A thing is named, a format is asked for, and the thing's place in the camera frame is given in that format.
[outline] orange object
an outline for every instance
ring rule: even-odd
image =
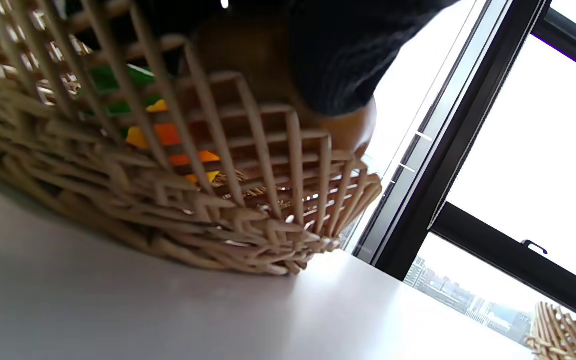
[[[155,104],[147,107],[146,111],[149,113],[166,112],[168,111],[168,107],[164,100],[159,100]],[[155,132],[163,146],[181,144],[177,128],[172,123],[160,123],[155,125]],[[137,126],[131,127],[130,130],[128,130],[126,142],[140,149],[148,149],[146,137],[144,137],[144,133]],[[187,166],[190,164],[190,158],[186,155],[172,155],[168,159],[174,166]],[[202,163],[218,162],[220,160],[219,156],[210,151],[199,151],[199,159],[201,159]],[[208,180],[212,183],[217,175],[219,175],[219,171],[211,171],[206,173],[206,175],[208,175]],[[195,175],[188,175],[186,178],[194,183],[198,181]]]

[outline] black window frame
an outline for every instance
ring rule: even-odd
[[[434,233],[576,311],[576,275],[446,203],[448,191],[528,36],[534,35],[576,62],[576,23],[550,9],[550,3],[510,3],[441,136],[431,145],[415,141],[408,148],[402,164],[414,157],[421,145],[431,146],[418,152],[426,157],[422,169],[413,175],[395,173],[377,208],[379,213],[373,215],[354,249],[355,256],[403,281],[427,235]],[[407,181],[411,186],[400,186],[397,192],[402,176],[410,177]],[[373,231],[376,226],[382,228]]]

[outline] city skyline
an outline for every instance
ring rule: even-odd
[[[462,288],[459,282],[435,272],[419,256],[415,258],[403,283],[482,326],[526,346],[526,337],[530,334],[533,321],[532,312],[523,312],[470,292]]]

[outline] dark clothing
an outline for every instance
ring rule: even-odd
[[[156,37],[189,35],[203,21],[224,12],[219,0],[136,0]],[[400,48],[436,14],[457,0],[230,0],[228,11],[289,13],[290,66],[299,93],[326,116],[364,107]],[[66,13],[82,11],[67,0]],[[110,22],[117,40],[137,36],[129,16]],[[77,34],[99,48],[94,33]],[[170,73],[178,71],[180,50],[164,54]]]

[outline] wicker basket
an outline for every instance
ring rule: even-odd
[[[526,344],[540,360],[576,360],[576,319],[540,302]]]
[[[205,73],[185,37],[155,39],[130,0],[82,3],[84,13],[63,20],[53,0],[0,0],[3,180],[149,255],[272,275],[297,274],[313,254],[337,248],[343,228],[381,193],[365,164],[331,150],[329,133],[302,128],[289,105],[258,104],[240,73]],[[125,14],[139,42],[121,48],[108,21]],[[70,35],[89,28],[101,51]],[[183,48],[187,72],[171,79],[161,51],[174,48]],[[156,82],[132,82],[126,62],[134,59],[147,60]],[[89,70],[100,66],[110,66],[119,91],[96,93]],[[217,86],[236,87],[238,103],[215,100]],[[182,92],[201,108],[183,109]],[[146,112],[143,98],[152,95],[167,112]],[[130,106],[128,116],[106,112],[118,102]],[[174,124],[180,145],[162,145],[156,124]],[[196,141],[189,125],[205,126],[210,141]],[[126,146],[120,129],[130,126],[147,150]],[[202,162],[200,151],[219,161]],[[172,155],[190,164],[173,166]],[[220,179],[210,182],[205,174],[214,171]]]

